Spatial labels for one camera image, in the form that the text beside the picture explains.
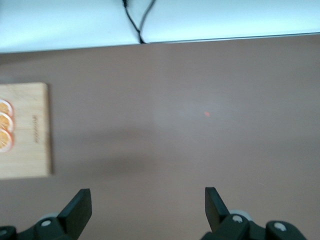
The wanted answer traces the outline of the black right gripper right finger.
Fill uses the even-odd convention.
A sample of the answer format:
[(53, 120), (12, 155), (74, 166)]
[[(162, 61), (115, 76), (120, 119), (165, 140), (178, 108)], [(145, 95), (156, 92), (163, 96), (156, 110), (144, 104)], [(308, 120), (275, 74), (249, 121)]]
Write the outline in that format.
[(211, 231), (215, 232), (230, 212), (215, 187), (205, 188), (204, 201), (208, 224)]

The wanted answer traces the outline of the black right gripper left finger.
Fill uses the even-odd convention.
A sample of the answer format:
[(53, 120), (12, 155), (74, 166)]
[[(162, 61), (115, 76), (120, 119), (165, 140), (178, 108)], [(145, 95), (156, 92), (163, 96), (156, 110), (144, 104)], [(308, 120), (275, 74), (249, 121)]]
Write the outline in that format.
[(58, 214), (57, 219), (64, 232), (77, 240), (92, 216), (92, 197), (89, 188), (83, 188)]

